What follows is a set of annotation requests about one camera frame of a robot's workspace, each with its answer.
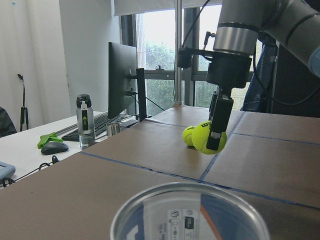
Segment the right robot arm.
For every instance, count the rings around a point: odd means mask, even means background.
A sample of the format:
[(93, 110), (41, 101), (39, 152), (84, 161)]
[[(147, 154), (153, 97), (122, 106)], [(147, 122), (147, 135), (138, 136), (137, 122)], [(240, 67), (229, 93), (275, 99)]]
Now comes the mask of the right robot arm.
[(303, 0), (224, 0), (207, 82), (218, 86), (210, 107), (206, 147), (218, 150), (229, 122), (231, 90), (243, 88), (259, 32), (266, 32), (310, 72), (320, 75), (320, 13)]

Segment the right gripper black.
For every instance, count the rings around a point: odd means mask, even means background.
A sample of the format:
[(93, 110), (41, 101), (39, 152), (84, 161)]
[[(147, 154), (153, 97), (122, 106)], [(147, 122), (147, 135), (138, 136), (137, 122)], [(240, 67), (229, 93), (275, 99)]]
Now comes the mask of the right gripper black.
[[(208, 65), (206, 81), (220, 88), (244, 88), (251, 62), (249, 56), (214, 52)], [(231, 97), (213, 93), (209, 107), (207, 149), (218, 150), (222, 133), (227, 130), (233, 104), (234, 100)]]

